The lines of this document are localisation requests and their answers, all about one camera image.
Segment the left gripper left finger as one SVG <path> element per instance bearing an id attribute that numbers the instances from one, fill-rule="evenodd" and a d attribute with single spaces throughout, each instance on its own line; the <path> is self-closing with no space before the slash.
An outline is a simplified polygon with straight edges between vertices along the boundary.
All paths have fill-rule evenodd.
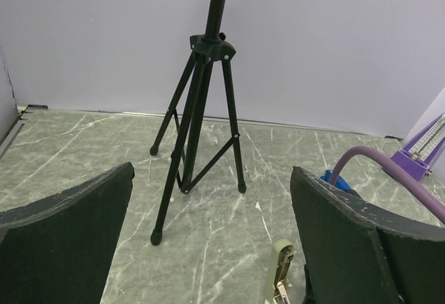
<path id="1" fill-rule="evenodd" d="M 1 212 L 1 302 L 100 303 L 134 177 L 122 163 Z"/>

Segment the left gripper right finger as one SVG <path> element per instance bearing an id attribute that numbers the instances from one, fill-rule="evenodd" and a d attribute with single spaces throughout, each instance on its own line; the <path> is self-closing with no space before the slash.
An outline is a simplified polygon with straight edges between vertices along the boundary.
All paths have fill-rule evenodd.
<path id="1" fill-rule="evenodd" d="M 294 167 L 306 303 L 443 303 L 444 229 L 392 213 Z"/>

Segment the beige white stapler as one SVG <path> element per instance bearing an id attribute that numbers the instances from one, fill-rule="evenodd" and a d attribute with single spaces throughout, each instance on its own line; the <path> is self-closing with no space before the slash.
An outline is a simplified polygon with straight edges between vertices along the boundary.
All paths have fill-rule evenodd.
<path id="1" fill-rule="evenodd" d="M 264 303 L 290 303 L 288 272 L 293 260 L 293 244 L 280 239 L 272 245 L 264 286 Z"/>

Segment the blue black stapler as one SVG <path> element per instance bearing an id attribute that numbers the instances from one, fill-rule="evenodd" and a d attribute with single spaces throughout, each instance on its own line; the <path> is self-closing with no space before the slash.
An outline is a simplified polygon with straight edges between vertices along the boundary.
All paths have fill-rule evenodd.
<path id="1" fill-rule="evenodd" d="M 326 170 L 324 174 L 321 176 L 321 179 L 329 182 L 330 177 L 332 175 L 332 170 Z M 351 188 L 351 186 L 346 182 L 346 180 L 342 176 L 338 176 L 335 185 L 336 188 L 345 191 L 357 198 L 360 198 L 361 196 L 356 192 L 354 189 Z"/>

